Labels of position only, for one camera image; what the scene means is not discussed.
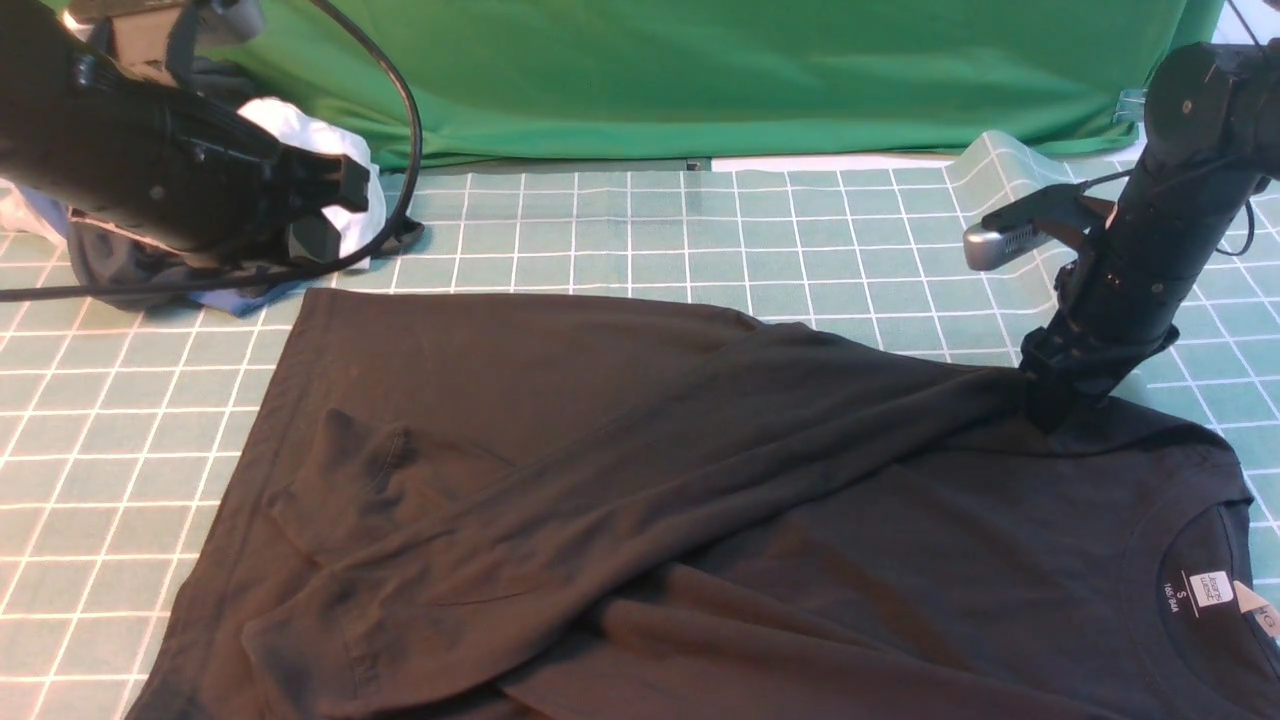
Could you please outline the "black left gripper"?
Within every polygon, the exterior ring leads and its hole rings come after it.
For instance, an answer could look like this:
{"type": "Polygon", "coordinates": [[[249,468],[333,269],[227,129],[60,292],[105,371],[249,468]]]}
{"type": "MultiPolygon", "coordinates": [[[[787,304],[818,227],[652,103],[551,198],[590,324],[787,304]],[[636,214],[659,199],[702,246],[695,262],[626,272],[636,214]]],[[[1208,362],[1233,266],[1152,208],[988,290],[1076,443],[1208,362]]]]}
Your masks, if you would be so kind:
{"type": "Polygon", "coordinates": [[[311,265],[371,241],[371,150],[278,97],[122,102],[69,151],[61,200],[196,266],[311,265]]]}

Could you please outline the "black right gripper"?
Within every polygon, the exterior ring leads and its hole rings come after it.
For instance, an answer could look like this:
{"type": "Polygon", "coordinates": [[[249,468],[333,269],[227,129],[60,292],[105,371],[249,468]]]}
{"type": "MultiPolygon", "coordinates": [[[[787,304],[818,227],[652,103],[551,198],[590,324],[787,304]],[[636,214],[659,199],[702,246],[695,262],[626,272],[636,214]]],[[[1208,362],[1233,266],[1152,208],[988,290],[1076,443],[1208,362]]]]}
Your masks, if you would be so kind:
{"type": "Polygon", "coordinates": [[[1108,395],[1140,363],[1176,338],[1179,283],[1128,275],[1074,260],[1055,277],[1059,307],[1021,342],[1027,420],[1044,434],[1070,421],[1080,401],[1108,395]]]}

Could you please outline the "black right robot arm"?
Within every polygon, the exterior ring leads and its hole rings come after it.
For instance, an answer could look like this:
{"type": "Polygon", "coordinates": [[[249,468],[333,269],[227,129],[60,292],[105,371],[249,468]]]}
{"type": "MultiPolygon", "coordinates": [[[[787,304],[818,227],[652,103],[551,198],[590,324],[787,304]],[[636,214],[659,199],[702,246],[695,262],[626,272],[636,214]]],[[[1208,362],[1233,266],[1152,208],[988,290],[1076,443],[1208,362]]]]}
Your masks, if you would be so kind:
{"type": "Polygon", "coordinates": [[[1277,42],[1172,51],[1147,94],[1146,147],[1111,210],[1060,190],[1033,227],[1074,249],[1059,307],[1021,343],[1046,432],[1101,402],[1180,336],[1175,316],[1230,224],[1277,178],[1277,42]]]}

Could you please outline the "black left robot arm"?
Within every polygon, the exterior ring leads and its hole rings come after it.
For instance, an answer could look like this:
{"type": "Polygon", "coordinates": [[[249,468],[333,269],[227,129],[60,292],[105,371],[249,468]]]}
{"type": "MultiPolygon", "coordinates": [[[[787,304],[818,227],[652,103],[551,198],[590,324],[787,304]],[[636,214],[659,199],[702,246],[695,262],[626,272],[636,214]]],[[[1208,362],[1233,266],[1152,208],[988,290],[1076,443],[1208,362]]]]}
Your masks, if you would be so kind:
{"type": "Polygon", "coordinates": [[[195,55],[262,29],[255,1],[1,5],[3,177],[200,266],[330,263],[329,208],[369,209],[370,172],[283,143],[195,83],[195,55]]]}

